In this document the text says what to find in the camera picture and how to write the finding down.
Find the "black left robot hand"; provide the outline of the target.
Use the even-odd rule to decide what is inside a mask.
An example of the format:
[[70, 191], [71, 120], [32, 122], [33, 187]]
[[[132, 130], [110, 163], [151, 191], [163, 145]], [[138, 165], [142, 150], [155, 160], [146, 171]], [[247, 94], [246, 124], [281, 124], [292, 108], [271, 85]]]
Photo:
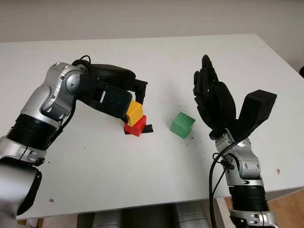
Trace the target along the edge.
[[127, 123], [131, 92], [142, 104], [147, 82], [136, 79], [133, 71], [113, 65], [92, 64], [90, 70], [91, 76], [96, 78], [96, 87], [88, 105]]

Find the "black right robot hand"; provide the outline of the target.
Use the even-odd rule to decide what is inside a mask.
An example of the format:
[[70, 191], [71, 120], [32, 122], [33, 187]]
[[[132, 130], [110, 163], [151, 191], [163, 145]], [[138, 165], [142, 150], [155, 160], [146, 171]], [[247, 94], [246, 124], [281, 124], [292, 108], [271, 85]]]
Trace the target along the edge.
[[215, 140], [236, 122], [236, 106], [226, 84], [219, 81], [209, 56], [204, 55], [201, 63], [201, 69], [194, 73], [194, 99], [203, 122], [211, 129], [210, 138]]

